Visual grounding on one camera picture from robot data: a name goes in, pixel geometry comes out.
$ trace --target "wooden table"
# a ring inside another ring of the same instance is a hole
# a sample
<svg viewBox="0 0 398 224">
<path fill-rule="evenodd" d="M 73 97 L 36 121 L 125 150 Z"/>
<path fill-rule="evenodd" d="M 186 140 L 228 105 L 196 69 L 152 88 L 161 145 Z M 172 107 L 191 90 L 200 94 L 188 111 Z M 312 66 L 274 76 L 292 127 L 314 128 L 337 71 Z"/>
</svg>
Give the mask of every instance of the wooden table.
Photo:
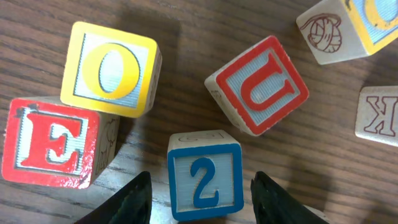
<svg viewBox="0 0 398 224">
<path fill-rule="evenodd" d="M 148 170 L 153 186 L 151 223 L 176 223 L 166 164 L 170 135 L 224 129 L 243 145 L 245 206 L 212 223 L 255 223 L 250 180 L 259 170 L 302 203 L 324 210 L 335 223 L 397 223 L 397 149 L 357 138 L 354 124 L 363 86 L 398 84 L 398 41 L 369 58 L 320 66 L 295 24 L 297 16 L 317 2 L 2 0 L 1 130 L 13 98 L 60 94 L 75 21 L 152 37 L 164 62 L 154 108 L 139 119 L 122 119 L 120 150 L 91 187 L 55 189 L 2 178 L 0 222 L 71 223 Z M 268 35 L 282 42 L 310 98 L 255 138 L 232 126 L 203 82 Z"/>
</svg>

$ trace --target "blue number 2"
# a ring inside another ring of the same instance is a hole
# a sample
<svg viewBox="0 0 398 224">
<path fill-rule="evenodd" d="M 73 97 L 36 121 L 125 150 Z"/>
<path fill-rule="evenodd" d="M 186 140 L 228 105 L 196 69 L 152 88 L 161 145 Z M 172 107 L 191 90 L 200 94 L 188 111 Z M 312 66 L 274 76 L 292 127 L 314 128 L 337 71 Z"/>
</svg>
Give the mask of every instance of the blue number 2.
<svg viewBox="0 0 398 224">
<path fill-rule="evenodd" d="M 208 208 L 214 207 L 218 204 L 218 190 L 215 192 L 215 196 L 212 198 L 200 198 L 200 194 L 205 188 L 206 184 L 208 184 L 216 173 L 216 166 L 214 162 L 209 158 L 200 158 L 193 162 L 191 166 L 191 176 L 194 177 L 200 168 L 206 168 L 207 172 L 202 180 L 199 182 L 199 185 L 193 195 L 193 205 L 196 208 Z"/>
</svg>

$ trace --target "red border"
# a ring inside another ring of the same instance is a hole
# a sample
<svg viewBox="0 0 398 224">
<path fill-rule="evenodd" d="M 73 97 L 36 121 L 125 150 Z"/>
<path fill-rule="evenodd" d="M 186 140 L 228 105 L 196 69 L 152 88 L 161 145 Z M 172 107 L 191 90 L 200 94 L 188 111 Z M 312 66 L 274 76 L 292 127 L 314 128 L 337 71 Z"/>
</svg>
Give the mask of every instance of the red border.
<svg viewBox="0 0 398 224">
<path fill-rule="evenodd" d="M 300 90 L 300 94 L 292 101 L 287 103 L 284 107 L 282 107 L 279 111 L 276 111 L 273 115 L 271 115 L 271 117 L 266 119 L 260 125 L 256 125 L 254 120 L 250 117 L 250 114 L 244 109 L 244 106 L 239 101 L 238 97 L 229 87 L 226 80 L 235 72 L 237 72 L 240 68 L 244 67 L 252 59 L 256 58 L 267 49 L 273 49 L 275 51 L 276 55 L 279 57 L 279 60 L 282 62 L 283 66 L 292 77 L 297 88 Z M 262 134 L 264 131 L 267 131 L 271 126 L 276 124 L 276 122 L 278 122 L 283 117 L 287 116 L 291 111 L 299 107 L 309 96 L 308 88 L 305 86 L 303 79 L 293 66 L 293 63 L 290 61 L 289 56 L 282 48 L 282 45 L 280 44 L 278 39 L 273 35 L 260 42 L 256 47 L 237 59 L 237 61 L 232 63 L 220 74 L 218 74 L 218 76 L 216 77 L 216 82 L 224 91 L 225 95 L 232 103 L 232 105 L 238 110 L 238 113 L 240 116 L 242 116 L 244 122 L 246 123 L 246 126 L 248 126 L 254 134 Z"/>
<path fill-rule="evenodd" d="M 39 105 L 39 110 L 41 111 L 50 111 L 67 116 L 77 116 L 79 118 L 88 119 L 82 170 L 79 178 L 15 168 L 16 146 L 21 123 L 21 119 L 16 116 L 17 109 L 27 108 L 28 105 L 32 103 L 37 103 Z M 6 128 L 6 139 L 4 143 L 2 176 L 8 181 L 25 184 L 37 184 L 74 189 L 87 188 L 91 181 L 99 123 L 100 117 L 98 113 L 94 111 L 72 108 L 66 105 L 54 105 L 37 100 L 25 100 L 21 98 L 12 100 Z"/>
</svg>

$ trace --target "black object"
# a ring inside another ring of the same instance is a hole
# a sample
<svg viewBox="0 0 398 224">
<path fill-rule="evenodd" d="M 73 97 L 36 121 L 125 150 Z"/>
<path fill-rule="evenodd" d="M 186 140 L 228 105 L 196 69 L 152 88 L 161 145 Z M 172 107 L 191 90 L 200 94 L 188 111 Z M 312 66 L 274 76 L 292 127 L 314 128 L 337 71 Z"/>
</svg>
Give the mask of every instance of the black object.
<svg viewBox="0 0 398 224">
<path fill-rule="evenodd" d="M 152 184 L 144 171 L 75 224 L 149 224 L 151 210 Z"/>
<path fill-rule="evenodd" d="M 250 188 L 257 224 L 328 224 L 261 171 Z"/>
</svg>

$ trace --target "alphabet block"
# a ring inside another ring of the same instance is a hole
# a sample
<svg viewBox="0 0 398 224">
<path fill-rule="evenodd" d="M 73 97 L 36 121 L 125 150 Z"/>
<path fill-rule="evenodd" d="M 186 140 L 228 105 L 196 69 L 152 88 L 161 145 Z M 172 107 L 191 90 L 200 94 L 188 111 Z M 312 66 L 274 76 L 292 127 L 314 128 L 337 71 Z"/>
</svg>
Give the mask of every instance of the alphabet block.
<svg viewBox="0 0 398 224">
<path fill-rule="evenodd" d="M 167 163 L 176 220 L 223 216 L 243 208 L 241 146 L 225 131 L 173 134 Z"/>
<path fill-rule="evenodd" d="M 85 22 L 73 25 L 61 101 L 136 118 L 154 103 L 162 55 L 148 37 Z"/>
<path fill-rule="evenodd" d="M 376 53 L 398 37 L 396 0 L 323 0 L 297 18 L 319 64 Z"/>
<path fill-rule="evenodd" d="M 359 95 L 355 135 L 398 146 L 398 86 L 365 87 Z"/>
<path fill-rule="evenodd" d="M 74 108 L 59 97 L 11 101 L 2 159 L 4 179 L 87 188 L 113 160 L 119 116 Z"/>
<path fill-rule="evenodd" d="M 308 98 L 308 89 L 274 36 L 208 77 L 205 85 L 228 119 L 259 136 Z"/>
</svg>

